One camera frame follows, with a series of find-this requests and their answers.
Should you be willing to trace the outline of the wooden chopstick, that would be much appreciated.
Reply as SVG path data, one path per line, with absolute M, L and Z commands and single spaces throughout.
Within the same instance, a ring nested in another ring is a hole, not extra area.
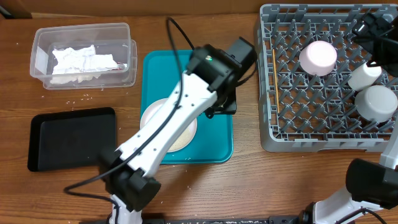
M 275 57 L 275 49 L 272 49 L 272 69 L 274 76 L 274 88 L 275 88 L 275 103 L 277 107 L 277 113 L 280 113 L 279 108 L 279 89 L 278 89 L 278 77 L 277 77 L 277 67 L 276 67 L 276 57 Z

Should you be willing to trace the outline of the small white plate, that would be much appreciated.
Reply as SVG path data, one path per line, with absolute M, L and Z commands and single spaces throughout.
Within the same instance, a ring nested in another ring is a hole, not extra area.
M 332 72 L 337 53 L 329 42 L 318 40 L 306 46 L 298 59 L 304 72 L 321 77 Z

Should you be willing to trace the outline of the grey small bowl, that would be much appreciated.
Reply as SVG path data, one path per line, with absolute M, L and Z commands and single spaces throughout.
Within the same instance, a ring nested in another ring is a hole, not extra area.
M 397 96 L 390 88 L 375 85 L 360 91 L 354 103 L 364 119 L 383 123 L 395 113 Z

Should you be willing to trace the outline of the white cup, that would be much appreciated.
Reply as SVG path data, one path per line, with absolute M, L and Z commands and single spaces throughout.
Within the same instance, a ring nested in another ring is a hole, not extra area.
M 364 63 L 351 72 L 348 85 L 355 91 L 361 91 L 370 87 L 380 77 L 381 73 L 381 67 L 369 67 L 367 63 Z

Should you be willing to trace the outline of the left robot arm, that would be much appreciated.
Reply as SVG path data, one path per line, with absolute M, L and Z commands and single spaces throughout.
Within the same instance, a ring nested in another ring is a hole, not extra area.
M 160 190 L 154 176 L 167 151 L 199 115 L 224 112 L 222 105 L 256 60 L 254 46 L 242 37 L 227 51 L 210 44 L 192 51 L 180 81 L 148 123 L 99 157 L 106 191 L 115 202 L 109 223 L 141 223 L 142 209 Z

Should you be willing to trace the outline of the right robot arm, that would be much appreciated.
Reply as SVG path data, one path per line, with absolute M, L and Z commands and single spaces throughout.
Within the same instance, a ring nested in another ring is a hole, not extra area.
M 369 121 L 382 123 L 397 110 L 397 96 L 388 87 L 366 81 L 364 71 L 379 67 L 397 76 L 397 20 L 366 13 L 354 27 L 353 42 L 371 55 L 370 61 L 351 74 L 351 81 L 362 84 L 355 98 L 358 113 Z M 294 223 L 354 223 L 371 214 L 380 223 L 385 221 L 378 211 L 397 206 L 397 130 L 394 129 L 378 163 L 354 159 L 346 172 L 345 186 L 332 196 L 313 202 Z

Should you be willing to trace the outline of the white napkin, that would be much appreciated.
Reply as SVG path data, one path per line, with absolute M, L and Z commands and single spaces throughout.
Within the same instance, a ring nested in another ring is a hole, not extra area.
M 68 76 L 69 73 L 86 73 L 95 72 L 96 65 L 93 61 L 98 56 L 94 45 L 90 47 L 82 48 L 80 50 L 75 50 L 71 47 L 60 50 L 53 50 L 53 55 L 57 59 L 58 64 L 54 66 L 52 75 L 60 75 L 60 77 L 53 77 L 51 79 L 51 84 L 66 84 L 68 82 L 78 81 L 89 81 L 93 79 L 93 76 Z
M 102 72 L 109 70 L 117 70 L 118 63 L 113 59 L 112 54 L 93 55 L 88 61 L 88 68 L 92 72 Z

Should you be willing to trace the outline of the large white plate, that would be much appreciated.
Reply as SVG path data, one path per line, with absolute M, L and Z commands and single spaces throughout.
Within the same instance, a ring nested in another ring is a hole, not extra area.
M 140 128 L 142 129 L 156 114 L 156 112 L 162 107 L 162 105 L 167 101 L 166 98 L 159 99 L 148 106 L 141 116 L 140 120 Z M 197 119 L 195 118 L 185 129 L 185 131 L 178 137 L 178 139 L 173 143 L 173 145 L 169 148 L 168 152 L 176 152 L 187 145 L 193 140 L 195 134 L 197 132 Z

